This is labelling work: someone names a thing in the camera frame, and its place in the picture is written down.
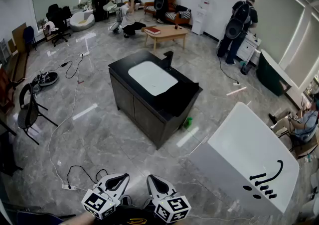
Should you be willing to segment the white bathtub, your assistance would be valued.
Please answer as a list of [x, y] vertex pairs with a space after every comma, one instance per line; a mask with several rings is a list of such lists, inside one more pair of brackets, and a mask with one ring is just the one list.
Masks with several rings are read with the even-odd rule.
[[[199, 144], [189, 159], [213, 185], [246, 210], [259, 215], [284, 214], [299, 175], [299, 164], [271, 129], [244, 103], [238, 102], [217, 131]], [[277, 194], [269, 199], [250, 176], [267, 173], [284, 163], [281, 174], [269, 183]]]

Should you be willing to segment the wooden chair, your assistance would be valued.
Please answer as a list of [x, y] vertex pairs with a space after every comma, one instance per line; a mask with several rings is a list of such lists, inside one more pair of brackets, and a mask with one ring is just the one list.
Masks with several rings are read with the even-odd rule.
[[304, 141], [299, 139], [295, 134], [289, 134], [287, 130], [280, 134], [278, 138], [281, 138], [285, 135], [288, 136], [291, 141], [290, 152], [294, 151], [296, 158], [301, 159], [311, 154], [319, 146], [319, 140], [317, 140], [317, 130], [318, 128], [309, 134]]

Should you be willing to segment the person's left forearm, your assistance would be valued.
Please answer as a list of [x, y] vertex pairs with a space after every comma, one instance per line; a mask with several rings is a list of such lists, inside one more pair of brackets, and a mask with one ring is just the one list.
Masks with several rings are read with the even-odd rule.
[[89, 212], [84, 212], [78, 216], [72, 217], [59, 225], [93, 225], [95, 216]]

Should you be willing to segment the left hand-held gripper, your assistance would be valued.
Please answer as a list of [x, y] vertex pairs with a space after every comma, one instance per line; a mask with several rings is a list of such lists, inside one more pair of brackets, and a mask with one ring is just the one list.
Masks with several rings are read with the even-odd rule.
[[82, 200], [84, 209], [100, 220], [114, 213], [120, 205], [119, 197], [124, 193], [129, 180], [128, 173], [103, 176], [98, 184], [85, 194]]

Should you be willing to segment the white round tub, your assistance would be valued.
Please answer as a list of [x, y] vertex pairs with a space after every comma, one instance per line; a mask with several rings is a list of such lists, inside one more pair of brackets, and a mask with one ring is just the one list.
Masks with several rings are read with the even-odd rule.
[[80, 11], [71, 16], [69, 24], [74, 32], [79, 32], [92, 27], [95, 24], [95, 18], [92, 13]]

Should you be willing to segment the black cloth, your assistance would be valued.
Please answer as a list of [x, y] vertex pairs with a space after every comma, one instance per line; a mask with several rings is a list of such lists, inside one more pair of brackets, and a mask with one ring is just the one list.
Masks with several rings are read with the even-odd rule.
[[199, 90], [199, 83], [179, 81], [167, 91], [155, 96], [155, 103], [167, 113], [178, 117]]

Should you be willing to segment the orange sofa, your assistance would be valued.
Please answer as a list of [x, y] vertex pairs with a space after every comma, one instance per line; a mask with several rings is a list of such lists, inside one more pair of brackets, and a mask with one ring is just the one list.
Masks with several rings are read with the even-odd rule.
[[[165, 21], [173, 24], [183, 25], [189, 24], [191, 19], [191, 9], [175, 3], [176, 0], [168, 0], [168, 11], [165, 13]], [[144, 4], [144, 12], [156, 15], [154, 2], [146, 2]]]

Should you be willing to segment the black waste bin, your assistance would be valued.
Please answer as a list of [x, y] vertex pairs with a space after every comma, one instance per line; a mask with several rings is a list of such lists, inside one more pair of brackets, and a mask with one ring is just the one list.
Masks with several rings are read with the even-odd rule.
[[252, 68], [252, 64], [250, 62], [247, 62], [247, 61], [241, 61], [240, 62], [241, 64], [241, 70], [240, 72], [243, 74], [243, 75], [247, 75], [250, 71], [250, 69]]

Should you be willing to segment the person's dark jersey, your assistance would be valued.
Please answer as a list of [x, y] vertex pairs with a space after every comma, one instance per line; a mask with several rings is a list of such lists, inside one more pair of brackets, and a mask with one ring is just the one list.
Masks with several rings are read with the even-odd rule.
[[119, 206], [114, 213], [104, 219], [104, 225], [165, 225], [165, 223], [150, 210]]

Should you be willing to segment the white drawer cabinet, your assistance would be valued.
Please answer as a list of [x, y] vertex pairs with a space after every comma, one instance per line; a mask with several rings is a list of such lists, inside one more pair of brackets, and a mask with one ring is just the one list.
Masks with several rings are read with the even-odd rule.
[[244, 41], [237, 51], [237, 57], [245, 62], [249, 62], [262, 40], [248, 32]]

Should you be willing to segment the blue chair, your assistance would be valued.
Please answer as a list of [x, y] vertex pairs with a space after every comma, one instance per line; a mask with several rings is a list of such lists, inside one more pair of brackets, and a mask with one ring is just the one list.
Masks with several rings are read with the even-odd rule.
[[37, 44], [35, 41], [34, 29], [32, 28], [32, 26], [28, 26], [24, 29], [23, 39], [28, 53], [30, 52], [30, 46], [32, 46], [36, 50]]

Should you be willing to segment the wooden coffee table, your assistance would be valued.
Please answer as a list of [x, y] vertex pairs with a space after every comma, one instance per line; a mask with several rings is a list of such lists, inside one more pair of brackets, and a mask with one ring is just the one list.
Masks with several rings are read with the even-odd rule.
[[154, 52], [156, 51], [157, 48], [157, 43], [159, 42], [164, 42], [164, 41], [174, 41], [176, 39], [183, 39], [183, 49], [185, 48], [185, 38], [186, 35], [189, 33], [189, 31], [178, 25], [178, 28], [175, 29], [175, 25], [159, 25], [159, 26], [151, 26], [154, 28], [157, 28], [161, 31], [160, 34], [158, 35], [152, 35], [150, 33], [146, 33], [145, 31], [142, 31], [146, 34], [146, 40], [145, 40], [145, 45], [147, 44], [148, 38], [151, 38], [154, 40]]

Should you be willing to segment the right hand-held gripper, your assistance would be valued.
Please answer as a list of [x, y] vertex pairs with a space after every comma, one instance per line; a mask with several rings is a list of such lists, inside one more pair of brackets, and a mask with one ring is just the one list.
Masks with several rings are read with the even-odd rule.
[[[186, 196], [176, 192], [175, 187], [166, 179], [157, 175], [148, 175], [147, 186], [155, 206], [155, 215], [166, 224], [175, 223], [185, 219], [191, 210], [191, 205]], [[158, 194], [170, 194], [158, 197]]]

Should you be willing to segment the black sink faucet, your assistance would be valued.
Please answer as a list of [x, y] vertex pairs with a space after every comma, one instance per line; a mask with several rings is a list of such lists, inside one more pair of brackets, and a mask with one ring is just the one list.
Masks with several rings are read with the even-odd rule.
[[173, 51], [168, 51], [164, 53], [165, 58], [162, 59], [162, 66], [164, 69], [169, 69], [171, 67], [171, 62], [173, 58]]

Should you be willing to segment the white chair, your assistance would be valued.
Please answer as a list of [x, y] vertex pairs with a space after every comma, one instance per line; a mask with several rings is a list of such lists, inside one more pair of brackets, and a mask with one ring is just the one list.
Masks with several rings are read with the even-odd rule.
[[112, 1], [109, 1], [106, 5], [103, 6], [104, 10], [104, 18], [108, 19], [111, 13], [115, 13], [119, 8], [117, 7], [117, 4], [113, 3]]

